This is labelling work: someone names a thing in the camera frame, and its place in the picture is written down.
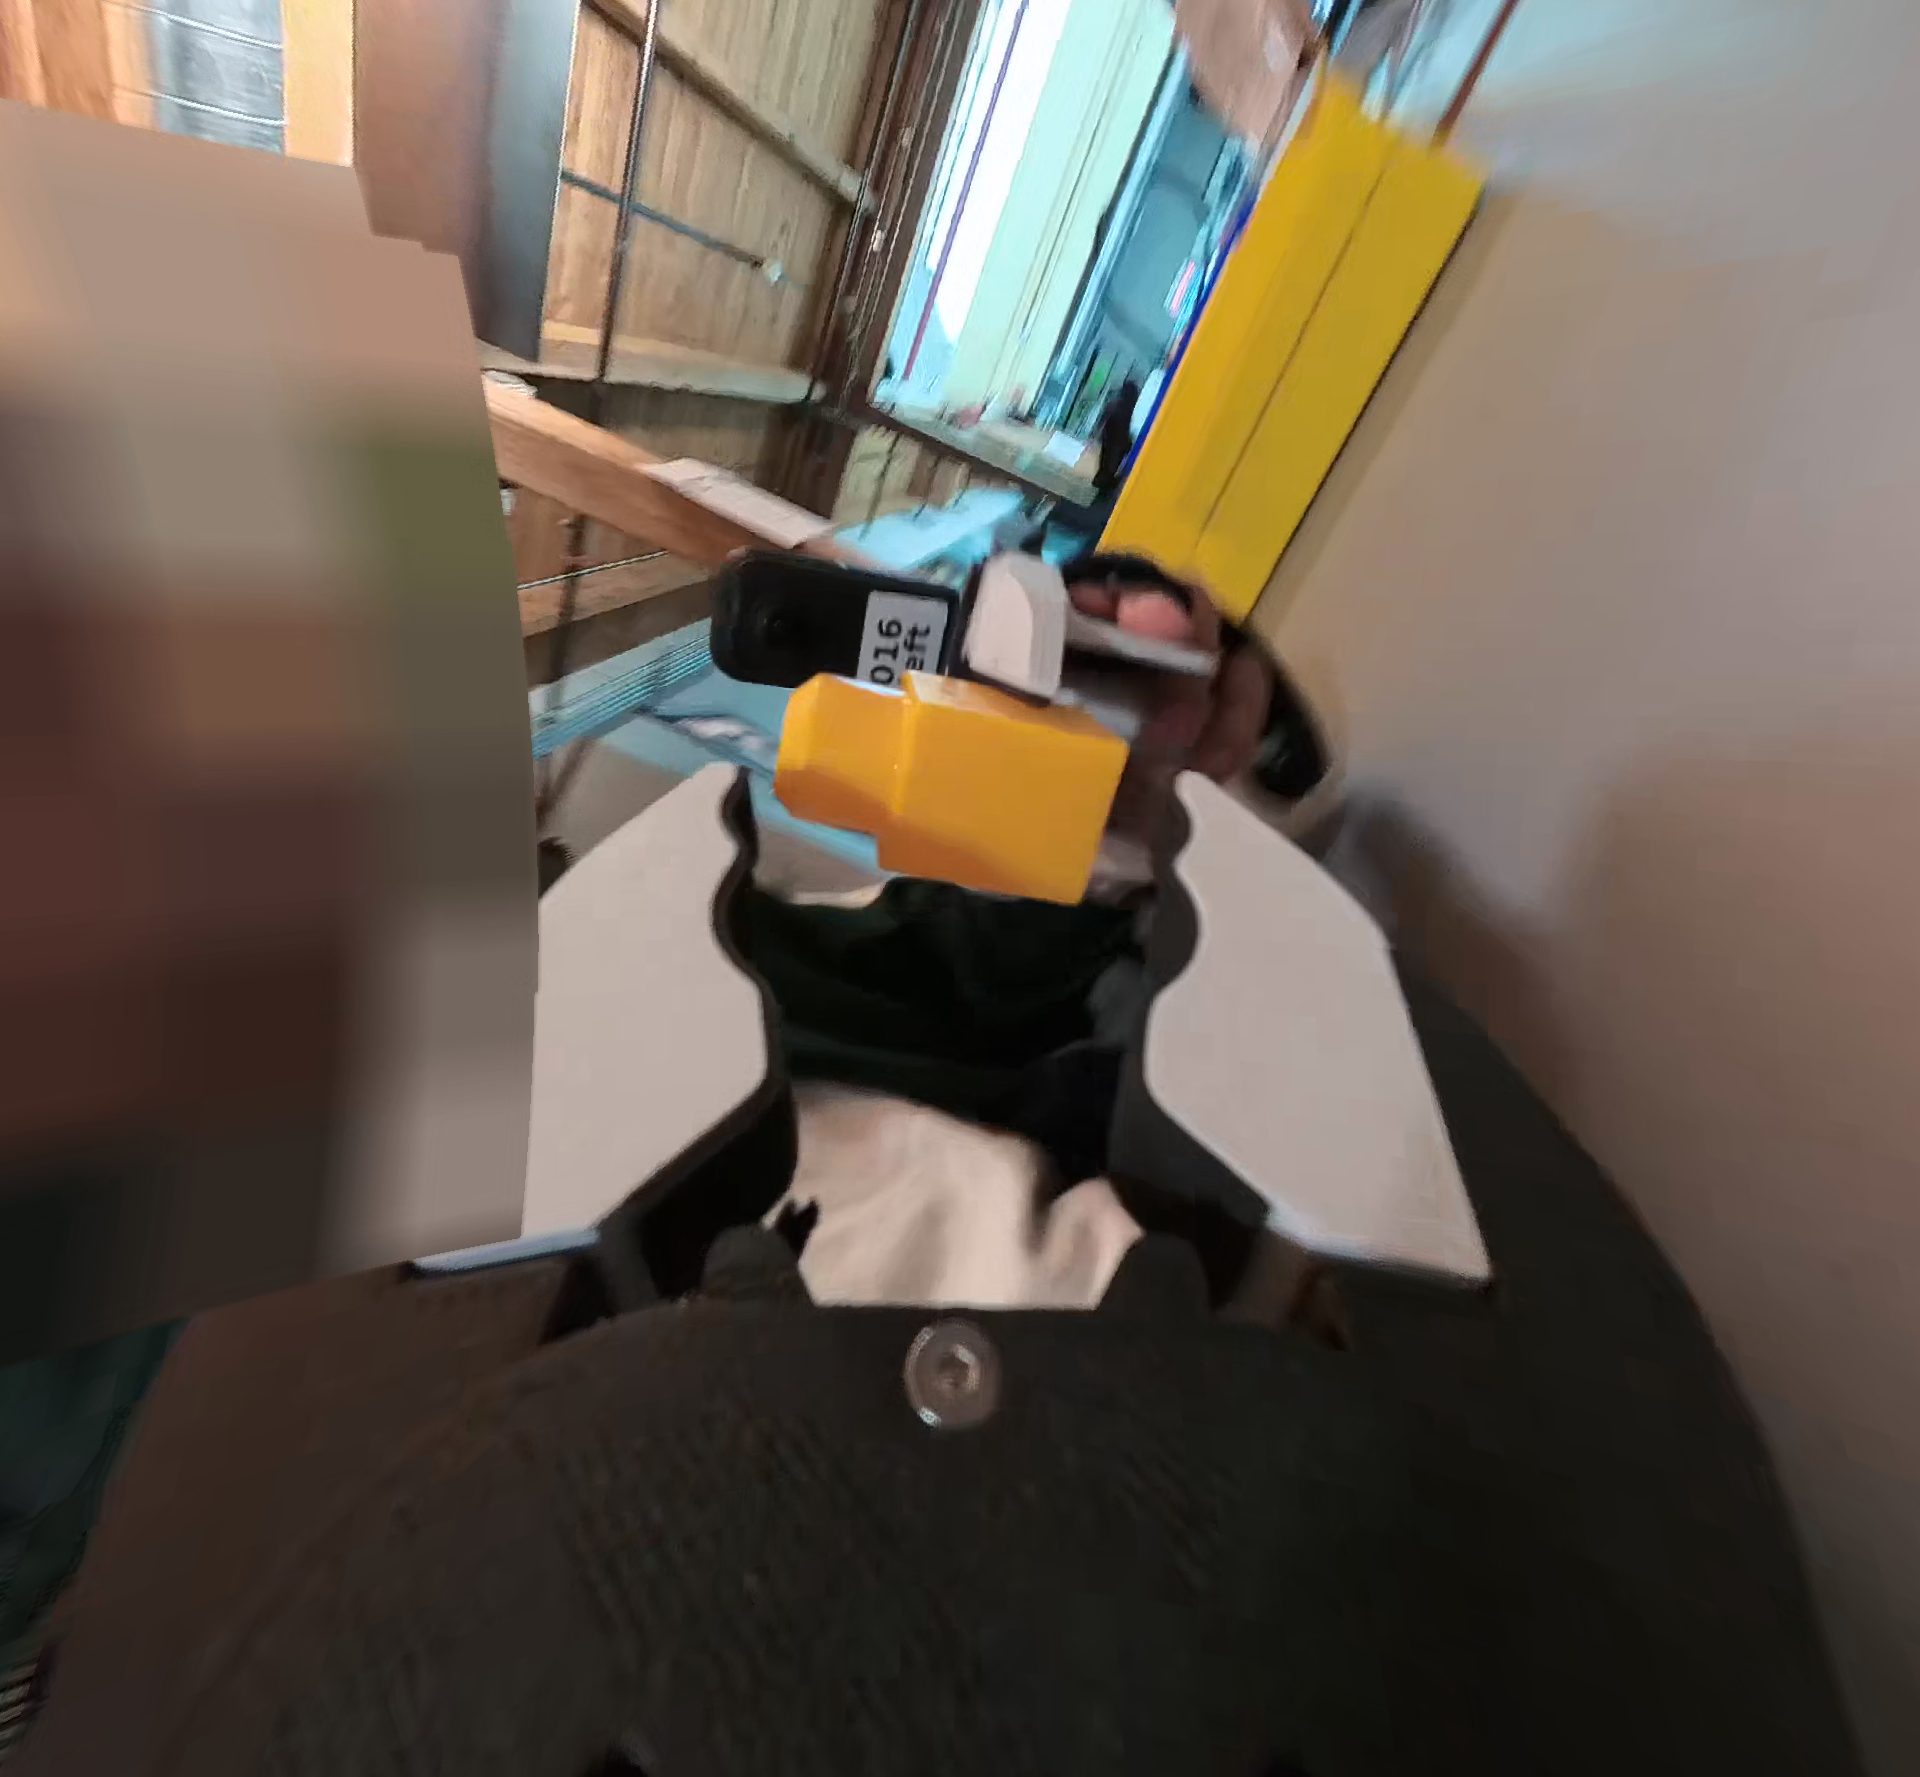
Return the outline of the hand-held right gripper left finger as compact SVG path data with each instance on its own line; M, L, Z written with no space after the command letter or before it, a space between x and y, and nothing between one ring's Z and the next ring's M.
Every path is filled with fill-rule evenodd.
M528 1238L702 1252L786 1204L791 1090L734 936L754 851L746 773L698 769L537 900Z

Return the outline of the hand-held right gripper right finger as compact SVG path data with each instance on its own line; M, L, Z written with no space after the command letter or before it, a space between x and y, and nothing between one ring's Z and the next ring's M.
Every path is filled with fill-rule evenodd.
M1381 926L1219 783L1176 781L1110 1183L1205 1238L1487 1285L1492 1256Z

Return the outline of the yellow orange toy block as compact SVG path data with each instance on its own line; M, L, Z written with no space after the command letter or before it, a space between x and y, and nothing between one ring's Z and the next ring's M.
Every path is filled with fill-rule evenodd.
M867 836L901 878L1078 904L1127 764L1082 706L913 670L901 688L805 682L782 714L773 795Z

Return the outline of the yellow plastic bin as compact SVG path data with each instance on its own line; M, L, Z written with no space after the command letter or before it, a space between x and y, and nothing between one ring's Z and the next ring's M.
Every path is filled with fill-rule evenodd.
M1222 617L1247 619L1480 193L1468 163L1368 114L1349 78L1323 74L1097 546L1200 581Z

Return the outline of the person's left hand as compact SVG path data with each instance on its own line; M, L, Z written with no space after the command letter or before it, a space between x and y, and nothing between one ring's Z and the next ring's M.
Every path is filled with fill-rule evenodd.
M1083 552L1064 565L1078 613L1135 640L1213 652L1213 676L1147 682L1137 731L1109 819L1110 837L1167 851L1176 829L1172 783L1197 773L1260 810L1306 804L1330 781L1330 745L1283 665L1213 592L1135 552Z

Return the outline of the wooden pillar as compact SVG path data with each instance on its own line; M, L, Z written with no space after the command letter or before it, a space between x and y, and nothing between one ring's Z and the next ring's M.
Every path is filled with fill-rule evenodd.
M743 549L832 552L832 524L773 496L734 469L696 456L655 456L636 441L543 404L528 383L484 372L497 473L622 537L696 569Z

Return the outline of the person's cream trousers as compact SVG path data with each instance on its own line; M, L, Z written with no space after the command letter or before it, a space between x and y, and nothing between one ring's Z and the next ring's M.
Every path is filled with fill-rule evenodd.
M901 1096L801 1085L796 1174L773 1214L827 1306L1094 1311L1142 1228L1101 1177Z

